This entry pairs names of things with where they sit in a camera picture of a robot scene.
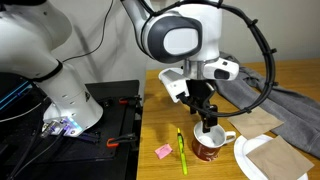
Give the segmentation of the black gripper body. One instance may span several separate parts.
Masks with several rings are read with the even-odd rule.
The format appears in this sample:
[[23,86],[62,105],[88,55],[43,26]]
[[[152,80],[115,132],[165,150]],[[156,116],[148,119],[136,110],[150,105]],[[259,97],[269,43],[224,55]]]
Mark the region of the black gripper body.
[[215,93],[214,83],[208,80],[187,80],[189,96],[188,102],[199,108],[208,108],[215,111],[216,106],[210,104],[210,99]]

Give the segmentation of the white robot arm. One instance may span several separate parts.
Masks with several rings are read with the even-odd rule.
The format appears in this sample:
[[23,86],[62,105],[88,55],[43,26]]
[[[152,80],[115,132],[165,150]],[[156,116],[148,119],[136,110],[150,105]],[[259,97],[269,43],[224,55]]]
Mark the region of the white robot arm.
[[107,0],[107,12],[81,7],[83,26],[69,4],[1,0],[0,71],[20,75],[49,98],[43,135],[78,137],[96,125],[103,108],[86,85],[140,77],[148,59],[166,64],[160,80],[171,97],[189,80],[233,80],[239,66],[221,58],[222,11],[216,0],[178,4],[162,12],[150,0]]

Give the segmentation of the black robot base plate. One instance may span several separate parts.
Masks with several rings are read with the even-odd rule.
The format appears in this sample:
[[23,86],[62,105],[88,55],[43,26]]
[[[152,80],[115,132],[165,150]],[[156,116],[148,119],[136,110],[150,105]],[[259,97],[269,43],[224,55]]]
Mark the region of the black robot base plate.
[[135,131],[140,101],[122,105],[119,99],[138,95],[137,80],[95,83],[87,86],[102,106],[103,116],[79,138],[49,136],[41,139],[36,128],[46,104],[31,113],[0,124],[0,180],[7,180],[20,160],[14,180],[127,180],[135,177],[137,163],[130,160],[131,144],[107,148],[106,141]]

